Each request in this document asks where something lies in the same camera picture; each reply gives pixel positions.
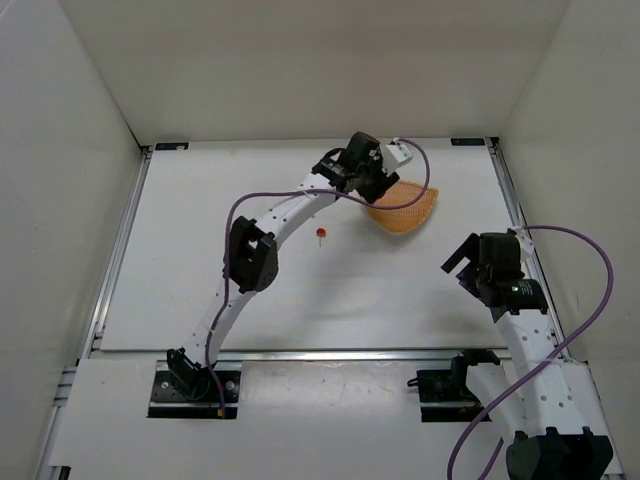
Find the red fake cherry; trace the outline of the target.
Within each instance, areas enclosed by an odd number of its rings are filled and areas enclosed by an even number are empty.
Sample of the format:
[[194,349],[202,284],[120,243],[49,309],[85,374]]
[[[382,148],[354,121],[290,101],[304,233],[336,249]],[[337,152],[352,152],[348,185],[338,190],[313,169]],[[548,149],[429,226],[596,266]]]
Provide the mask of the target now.
[[316,230],[316,236],[318,238],[318,245],[322,246],[322,242],[327,236],[327,231],[324,228],[320,227]]

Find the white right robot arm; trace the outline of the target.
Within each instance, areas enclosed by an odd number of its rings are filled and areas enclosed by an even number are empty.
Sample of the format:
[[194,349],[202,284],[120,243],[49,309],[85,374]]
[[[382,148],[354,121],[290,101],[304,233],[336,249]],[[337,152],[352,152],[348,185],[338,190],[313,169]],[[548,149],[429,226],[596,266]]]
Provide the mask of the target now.
[[603,260],[607,284],[594,313],[556,343],[543,288],[522,270],[534,252],[526,232],[514,227],[504,233],[472,233],[441,267],[450,273],[462,260],[468,262],[457,273],[458,282],[489,309],[517,374],[509,382],[501,363],[488,353],[463,356],[465,386],[482,409],[454,444],[448,478],[466,440],[485,419],[500,430],[495,451],[505,455],[512,479],[600,479],[614,457],[609,437],[594,433],[580,412],[561,359],[562,351],[606,307],[614,283],[611,261]]

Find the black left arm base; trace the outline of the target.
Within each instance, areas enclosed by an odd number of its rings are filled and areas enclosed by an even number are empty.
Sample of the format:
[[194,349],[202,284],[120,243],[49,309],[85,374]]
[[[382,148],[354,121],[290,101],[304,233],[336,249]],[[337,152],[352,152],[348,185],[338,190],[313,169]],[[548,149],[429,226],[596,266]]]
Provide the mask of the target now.
[[166,365],[156,368],[150,391],[147,417],[154,419],[235,420],[238,414],[242,370],[239,364],[224,366],[215,373],[222,386],[224,408],[220,408],[220,392],[208,371],[195,389],[180,387]]

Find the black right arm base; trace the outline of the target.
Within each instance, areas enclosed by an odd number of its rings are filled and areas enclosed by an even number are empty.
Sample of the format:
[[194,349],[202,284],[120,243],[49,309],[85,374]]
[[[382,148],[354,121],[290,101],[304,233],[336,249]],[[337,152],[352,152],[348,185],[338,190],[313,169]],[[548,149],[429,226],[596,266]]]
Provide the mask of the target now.
[[451,358],[447,369],[422,369],[406,382],[419,396],[422,423],[468,423],[483,411],[482,402],[466,385],[472,366],[500,365],[488,349],[466,349]]

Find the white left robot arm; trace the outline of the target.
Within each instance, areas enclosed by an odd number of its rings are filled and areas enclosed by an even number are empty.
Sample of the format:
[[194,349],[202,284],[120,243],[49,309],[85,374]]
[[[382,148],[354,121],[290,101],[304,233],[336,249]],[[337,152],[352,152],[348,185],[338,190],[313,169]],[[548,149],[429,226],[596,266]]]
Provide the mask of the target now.
[[215,389],[217,378],[211,369],[222,343],[247,303],[276,279],[278,250],[286,239],[316,213],[353,191],[368,204],[376,202],[399,180],[397,170],[412,158],[397,139],[381,145],[358,132],[345,148],[327,152],[295,190],[248,195],[280,201],[257,218],[229,214],[218,290],[188,340],[167,351],[173,387],[189,400],[199,400]]

